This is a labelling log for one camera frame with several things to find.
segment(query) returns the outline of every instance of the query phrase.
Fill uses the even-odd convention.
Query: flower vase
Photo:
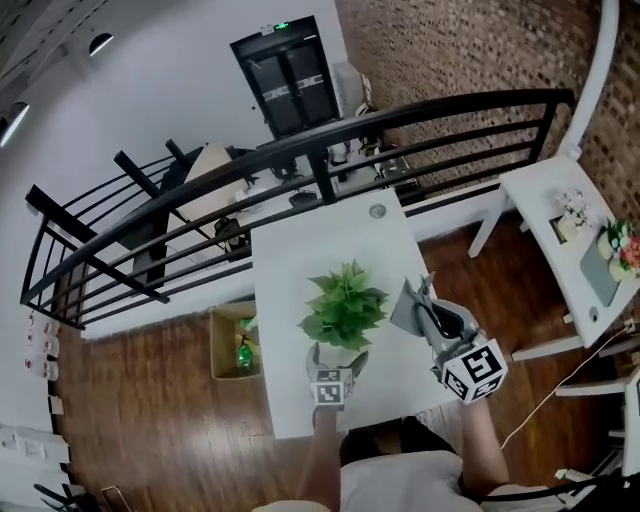
[[[567,242],[573,240],[579,234],[575,223],[566,214],[560,217],[560,220],[558,221],[558,231]]]
[[[603,260],[609,261],[613,257],[613,247],[609,243],[609,236],[606,232],[598,237],[597,247]]]
[[[616,282],[624,281],[625,279],[631,279],[633,277],[633,272],[629,272],[622,268],[620,265],[620,260],[617,258],[611,258],[609,260],[609,272],[611,273],[611,277]]]

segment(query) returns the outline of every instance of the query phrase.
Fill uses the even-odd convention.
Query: white cable
[[[582,368],[585,364],[587,364],[589,361],[591,361],[595,356],[598,355],[598,352],[600,352],[604,347],[606,347],[609,343],[611,343],[611,341],[613,341],[615,338],[617,338],[620,334],[628,332],[628,328],[625,327],[623,329],[621,329],[620,331],[618,331],[617,333],[615,333],[613,336],[611,336],[607,341],[605,341],[599,348],[598,350],[596,350],[593,354],[591,354],[585,361],[583,361],[582,363],[580,363],[580,365],[573,371],[573,373],[571,375],[569,375],[568,377],[565,377],[564,379],[562,379],[560,381],[560,383],[553,388],[553,390],[551,391],[551,393],[549,393],[542,402],[540,402],[538,404],[538,406],[531,411],[531,414],[529,414],[529,416],[527,416],[525,418],[525,420],[520,423],[520,426],[518,428],[516,428],[513,432],[511,432],[511,434],[509,434],[507,436],[507,438],[504,440],[504,443],[502,443],[502,446],[500,447],[501,450],[504,450],[504,447],[507,446],[507,443],[511,440],[511,438],[513,436],[515,436],[518,432],[520,432],[520,430],[522,430],[522,428],[527,424],[527,422],[533,418],[533,415],[538,412],[538,409],[540,409],[540,407],[542,407],[547,400],[549,400],[549,398],[551,398],[555,392],[558,390],[558,388],[560,386],[562,386],[565,382],[567,382],[571,377],[573,377],[576,373],[578,373],[580,371],[580,368]]]

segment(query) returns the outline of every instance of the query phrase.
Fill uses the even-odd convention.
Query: desk
[[[593,345],[622,313],[640,287],[639,279],[622,281],[609,306],[604,306],[580,269],[580,261],[599,233],[600,227],[587,229],[560,244],[550,219],[562,215],[557,192],[575,188],[599,212],[601,224],[614,219],[611,210],[580,165],[566,156],[555,156],[500,176],[493,208],[471,244],[469,256],[475,258],[495,227],[508,201],[512,201],[542,249],[567,302],[577,336],[554,340],[512,354],[514,361],[533,359]]]
[[[374,204],[386,207],[384,217],[369,214]],[[388,293],[389,300],[383,307],[387,319],[365,332],[372,343],[369,361],[340,415],[339,428],[380,423],[455,399],[431,372],[433,353],[426,341],[388,320],[405,276],[418,286],[427,273],[392,189],[257,228],[251,240],[263,371],[276,438],[313,433],[305,369],[312,341],[297,327],[309,314],[305,302],[319,295],[307,278],[339,270],[354,259],[372,271],[371,286]],[[323,358],[327,349],[332,347],[321,346]]]
[[[356,139],[352,141],[352,147],[358,147],[360,142]],[[364,159],[363,155],[360,155],[358,151],[354,150],[349,158],[349,162],[357,162]],[[224,165],[231,161],[231,157],[227,153],[226,149],[216,143],[207,144],[198,158],[193,163],[189,174],[185,180],[185,183],[212,171],[221,165]],[[301,176],[310,176],[312,173],[311,166],[306,156],[296,158],[296,164],[298,167],[298,174]],[[349,190],[350,188],[358,187],[364,183],[370,183],[376,176],[375,169],[373,167],[366,167],[359,169],[355,173],[350,174],[349,180],[346,183],[339,183],[337,178],[332,178],[332,183],[336,192]],[[255,189],[269,190],[282,185],[282,181],[277,179],[270,169],[264,169],[254,174],[255,178],[258,178]],[[211,213],[230,204],[236,202],[236,192],[239,190],[245,190],[247,184],[243,179],[239,179],[236,182],[220,187],[209,194],[206,194],[198,199],[195,199],[178,208],[178,211],[189,220],[196,220],[204,215]],[[316,183],[311,183],[302,190],[313,192],[320,197],[320,190]],[[241,226],[245,226],[252,222],[259,221],[271,215],[283,212],[292,208],[289,199],[297,191],[287,192],[285,194],[273,197],[267,201],[260,203],[248,210],[240,211],[236,214],[232,214],[230,217],[235,218]],[[169,217],[169,231],[182,225],[182,222],[175,219],[174,216]],[[216,232],[214,229],[214,223],[206,224],[201,227],[208,236],[215,237]],[[196,232],[190,232],[182,235],[181,237],[172,240],[168,245],[172,250],[176,252],[191,247],[199,242],[202,242],[202,235]],[[202,262],[216,256],[223,254],[223,251],[219,247],[209,247],[203,249],[198,253],[191,255],[191,259],[197,262]]]

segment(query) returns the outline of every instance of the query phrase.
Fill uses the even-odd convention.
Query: cardboard box
[[[255,301],[223,304],[211,310],[210,344],[211,376],[216,380],[247,379],[262,373],[260,361],[260,337],[258,327],[250,332],[240,325],[240,320],[256,316]],[[242,335],[253,350],[253,364],[247,370],[238,367],[237,355]]]

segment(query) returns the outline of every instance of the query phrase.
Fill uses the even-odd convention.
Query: white bottle
[[[60,342],[58,332],[60,324],[44,315],[29,315],[29,331],[27,332],[27,344],[32,352],[37,354],[58,357],[60,354]]]
[[[58,380],[58,363],[48,361],[45,356],[27,357],[24,366],[34,375],[47,380]]]
[[[27,334],[27,342],[29,349],[37,354],[58,357],[60,354],[60,341],[57,336],[48,336],[46,334],[36,334],[30,332]]]

